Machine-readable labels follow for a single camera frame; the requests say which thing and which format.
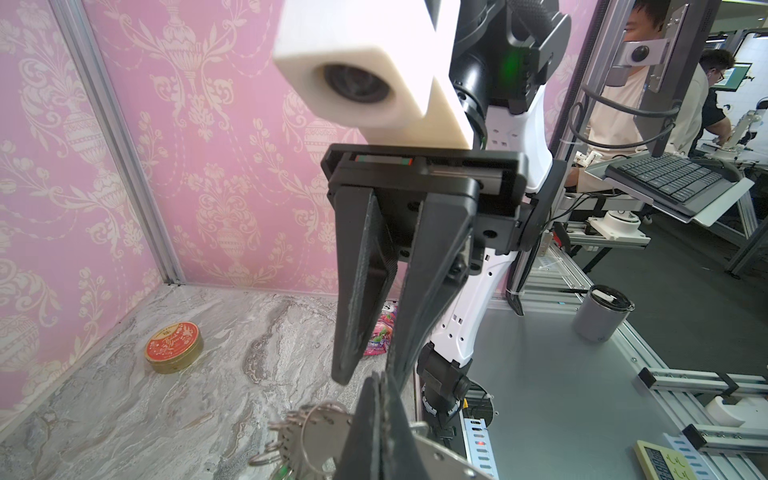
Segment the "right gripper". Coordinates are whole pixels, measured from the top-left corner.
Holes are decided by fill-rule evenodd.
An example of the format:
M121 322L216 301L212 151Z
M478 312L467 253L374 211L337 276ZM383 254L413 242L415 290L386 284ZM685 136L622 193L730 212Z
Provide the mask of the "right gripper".
M411 246L411 255L386 372L394 386L406 384L429 333L466 283L472 222L476 244L499 253L519 248L527 166L528 157L513 151L328 147L321 168L336 217L336 383L347 385L364 356L397 273L396 245Z

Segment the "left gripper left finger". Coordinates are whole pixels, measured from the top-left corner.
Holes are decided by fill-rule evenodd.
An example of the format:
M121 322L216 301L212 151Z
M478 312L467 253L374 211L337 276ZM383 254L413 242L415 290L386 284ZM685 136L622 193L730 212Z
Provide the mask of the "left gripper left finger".
M373 373L364 381L334 479L380 478L381 386L379 373Z

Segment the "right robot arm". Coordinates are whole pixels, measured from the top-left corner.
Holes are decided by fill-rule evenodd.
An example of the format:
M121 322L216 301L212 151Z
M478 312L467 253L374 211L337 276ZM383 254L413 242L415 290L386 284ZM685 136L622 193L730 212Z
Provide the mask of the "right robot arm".
M321 167L339 250L335 382L351 380L404 261L386 369L397 385L419 375L433 425L455 417L488 303L504 277L529 273L565 173L547 147L543 97L570 31L555 1L465 1L449 79L473 148L401 140L328 148Z

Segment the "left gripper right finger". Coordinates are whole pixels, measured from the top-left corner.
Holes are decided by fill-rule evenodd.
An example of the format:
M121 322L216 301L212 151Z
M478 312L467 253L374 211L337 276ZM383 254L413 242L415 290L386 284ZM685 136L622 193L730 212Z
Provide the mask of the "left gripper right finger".
M429 475L417 450L400 393L388 374L380 377L379 404L379 478L427 480Z

